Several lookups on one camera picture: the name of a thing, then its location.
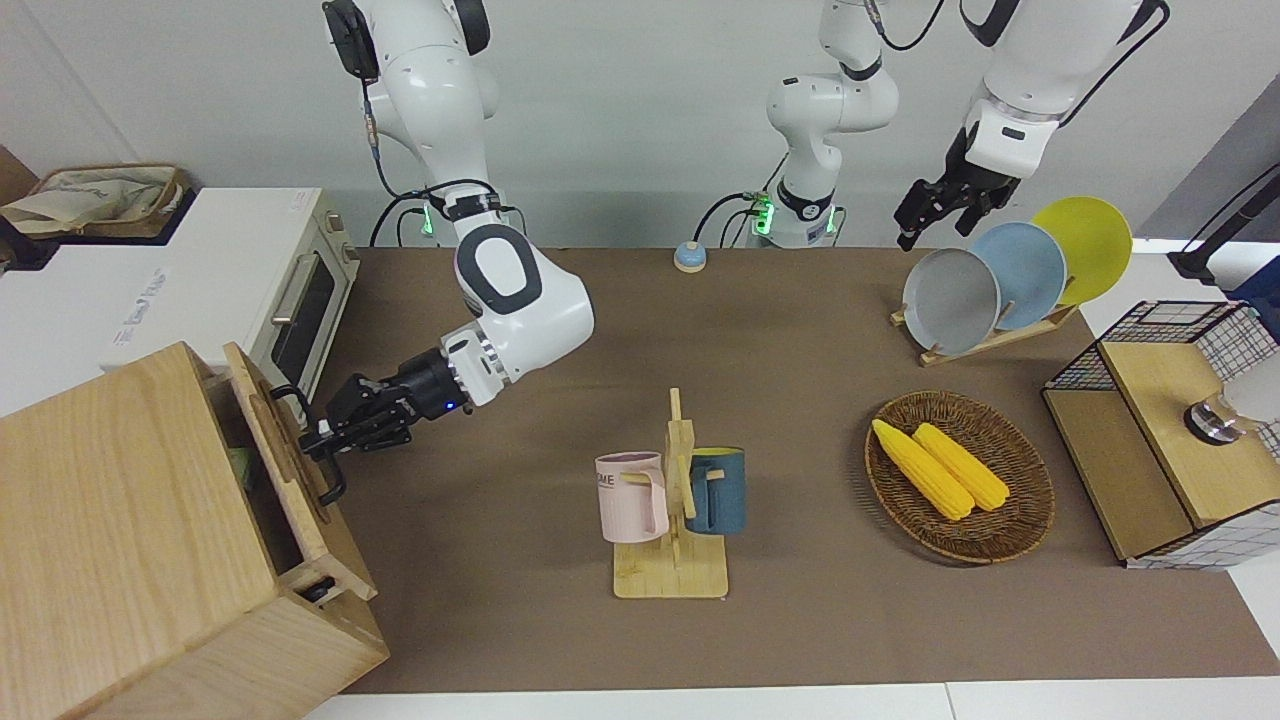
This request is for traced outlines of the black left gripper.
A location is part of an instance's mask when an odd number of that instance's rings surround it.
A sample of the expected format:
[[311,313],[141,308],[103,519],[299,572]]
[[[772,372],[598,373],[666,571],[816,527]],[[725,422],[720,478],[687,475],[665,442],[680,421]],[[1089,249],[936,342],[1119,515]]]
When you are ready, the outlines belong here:
[[993,210],[1005,208],[1014,192],[1014,177],[979,167],[966,159],[980,124],[960,129],[945,156],[943,174],[936,181],[916,179],[904,197],[904,209],[893,214],[899,224],[897,246],[910,252],[919,236],[919,218],[945,218],[961,211],[956,232],[968,237]]

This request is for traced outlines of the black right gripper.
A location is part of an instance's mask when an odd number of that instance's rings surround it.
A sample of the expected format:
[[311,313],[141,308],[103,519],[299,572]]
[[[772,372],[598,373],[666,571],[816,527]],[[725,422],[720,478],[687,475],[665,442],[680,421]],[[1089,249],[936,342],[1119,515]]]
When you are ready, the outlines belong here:
[[325,402],[325,418],[308,423],[297,442],[323,462],[353,448],[372,452],[407,445],[416,419],[406,388],[355,373]]

